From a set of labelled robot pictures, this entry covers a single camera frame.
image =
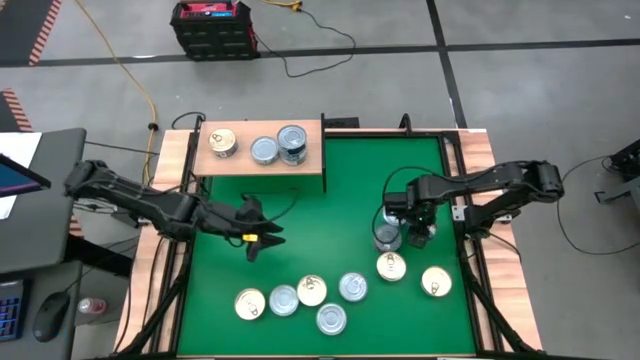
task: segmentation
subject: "wooden table frame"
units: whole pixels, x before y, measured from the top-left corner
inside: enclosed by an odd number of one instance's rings
[[[409,135],[406,129],[325,129],[325,134],[327,137],[348,136],[348,134],[362,137]],[[427,134],[438,135],[443,139],[441,145],[446,148],[443,161],[448,165],[450,173],[453,175],[458,172],[480,171],[495,164],[486,130],[415,129],[411,136],[425,136]],[[164,190],[185,183],[189,176],[186,170],[193,167],[196,147],[197,135],[191,130],[166,131],[153,187]],[[476,195],[473,196],[473,202],[484,204],[499,194],[500,192],[487,192]],[[515,246],[510,225],[496,224],[492,228],[492,232]],[[483,286],[490,289],[489,293],[497,308],[525,342],[540,349],[540,338],[518,256],[511,249],[491,238],[483,240],[473,249],[473,245],[468,242],[465,246],[469,254],[475,254],[470,260],[472,269]],[[154,271],[151,273],[156,252],[158,256]],[[190,256],[190,249],[185,244],[177,245],[168,240],[161,240],[151,226],[142,230],[131,275],[131,294],[128,294],[125,300],[132,299],[131,314],[125,331],[127,306],[124,306],[116,339],[120,339],[123,331],[125,334],[122,345],[116,350],[126,347],[140,331],[144,321],[158,305],[161,294],[166,292],[170,282],[177,275],[185,255]],[[149,341],[145,352],[176,351],[182,318],[182,312],[176,312],[176,308],[181,308],[183,301],[184,294],[174,300],[164,316],[162,327]],[[145,309],[147,310],[147,319],[143,318]],[[472,312],[475,312],[477,319],[476,325],[473,326],[476,347],[481,346],[485,350],[501,350],[503,348],[508,350],[508,345],[504,343],[495,329],[492,329],[493,324],[489,321],[484,308],[477,299],[470,303],[470,309],[473,309]]]

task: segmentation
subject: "concrete floor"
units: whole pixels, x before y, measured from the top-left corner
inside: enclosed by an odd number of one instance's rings
[[[168,25],[174,0],[85,0],[122,56],[179,54]],[[347,47],[310,19],[247,1],[261,38],[274,49]],[[448,44],[640,38],[640,3],[610,0],[437,0]],[[433,45],[421,0],[306,0],[322,24],[349,32],[359,45]],[[469,127],[487,128],[498,161],[547,159],[563,171],[619,150],[640,137],[640,47],[450,53]],[[43,59],[107,57],[77,9],[63,8]],[[342,57],[291,59],[292,72]],[[186,111],[209,119],[301,119],[359,116],[362,127],[393,127],[409,113],[416,127],[455,127],[437,53],[358,55],[336,69],[288,79],[279,59],[129,66],[158,106],[160,126]],[[144,148],[149,110],[114,65],[0,69],[36,131],[81,126],[95,141]],[[143,156],[87,147],[138,179]],[[637,211],[624,200],[598,205],[593,191],[618,180],[599,163],[565,184],[562,214],[579,246],[608,251],[638,241]],[[555,208],[531,205],[514,221],[544,348],[552,354],[640,358],[640,249],[588,256],[563,240]],[[79,214],[98,243],[129,236],[108,217]],[[76,331],[74,359],[104,355],[117,323]]]

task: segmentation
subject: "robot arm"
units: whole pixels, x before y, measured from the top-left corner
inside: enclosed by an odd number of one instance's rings
[[[484,235],[498,218],[516,217],[532,201],[553,203],[564,195],[556,166],[546,161],[514,161],[463,176],[420,176],[407,184],[405,192],[384,194],[384,208],[409,224],[409,244],[422,248],[433,236],[438,205],[492,190],[506,191],[485,205],[465,208],[466,234]]]
[[[254,261],[260,250],[285,242],[269,234],[282,228],[265,220],[262,204],[254,197],[248,197],[240,209],[206,203],[194,195],[158,191],[123,178],[102,161],[78,163],[64,187],[66,196],[105,200],[149,219],[162,236],[175,241],[190,241],[196,231],[241,239],[249,244],[249,261]]]

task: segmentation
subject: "wooden platform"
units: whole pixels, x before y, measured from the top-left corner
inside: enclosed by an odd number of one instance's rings
[[[276,138],[287,125],[298,125],[307,133],[307,158],[296,166],[278,160],[271,165],[257,164],[251,158],[251,144],[260,136]],[[238,150],[219,158],[209,146],[209,136],[217,129],[230,129],[236,135]],[[196,176],[234,175],[321,175],[322,124],[320,120],[205,121],[200,129],[193,173]]]
[[[326,131],[340,132],[354,130],[355,129],[327,129]],[[401,129],[361,130],[367,132],[404,131]],[[486,130],[464,129],[457,131],[460,134],[467,172],[479,171],[494,165],[495,161]],[[156,170],[154,187],[157,187],[158,189],[166,189],[180,184],[189,133],[189,130],[173,130],[165,132],[158,167]],[[450,156],[450,164],[452,169],[455,169],[456,162],[452,155]],[[484,193],[475,196],[474,201],[480,204],[485,203],[497,195],[499,195],[499,192]],[[515,245],[510,225],[496,224],[493,227],[492,232]],[[132,312],[130,315],[129,326],[127,327],[124,340],[120,346],[121,349],[129,344],[133,337],[142,328],[142,324],[145,321],[145,319],[143,319],[145,307],[148,306],[148,317],[157,305],[157,298],[160,292],[160,280],[162,279],[164,263],[166,261],[166,247],[168,246],[168,241],[163,241],[160,244],[160,256],[158,258],[155,271],[151,274],[152,259],[159,241],[160,237],[152,227],[146,227],[142,231],[140,245],[138,246],[138,251],[136,253],[134,270],[131,276],[131,291],[133,295],[131,307]],[[529,293],[527,291],[527,285],[524,280],[522,266],[518,261],[518,256],[506,246],[491,238],[484,240],[482,247],[485,253],[490,278],[489,280],[496,306],[524,341],[532,347],[540,349],[540,337],[538,335],[531,302],[529,300]],[[176,275],[177,269],[180,267],[182,254],[182,248],[179,248],[178,254],[176,255],[176,266],[173,269],[174,276]],[[470,261],[472,266],[475,265],[475,258],[472,258]],[[147,304],[147,291],[149,286],[152,287],[150,296],[151,301]],[[492,349],[493,346],[491,344],[489,321],[486,312],[478,302],[476,302],[476,307],[478,309],[478,315],[481,322],[481,332],[485,349]],[[124,330],[127,315],[126,309],[127,307],[125,303],[125,306],[123,306],[123,313],[116,341],[120,338],[120,335]],[[174,309],[172,306],[165,315],[165,321],[160,338],[160,351],[166,351],[169,347],[171,327],[173,324],[173,311]]]

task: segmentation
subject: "can lid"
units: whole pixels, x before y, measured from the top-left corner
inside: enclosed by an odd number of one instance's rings
[[[340,279],[340,295],[351,302],[364,299],[367,295],[367,280],[358,273],[346,273]]]
[[[236,144],[236,135],[229,129],[217,129],[209,136],[213,151],[227,151]]]
[[[320,305],[327,297],[327,285],[317,275],[307,275],[298,283],[298,299],[307,306]]]
[[[278,131],[278,145],[286,150],[298,149],[307,142],[307,133],[298,125],[287,125]]]
[[[269,307],[274,314],[279,316],[293,314],[298,308],[296,289],[289,285],[277,286],[269,295]]]
[[[235,301],[236,313],[244,320],[257,319],[262,312],[266,301],[264,295],[258,289],[244,289],[238,294]]]
[[[325,304],[318,310],[316,323],[323,333],[338,335],[347,326],[347,313],[338,304]]]
[[[432,266],[424,271],[420,281],[422,290],[429,295],[440,297],[449,293],[452,286],[451,276],[439,266]]]
[[[259,162],[271,162],[278,156],[278,144],[273,138],[261,136],[251,144],[251,156]]]
[[[378,257],[376,262],[378,273],[387,281],[398,281],[407,272],[404,259],[394,252],[386,252]]]

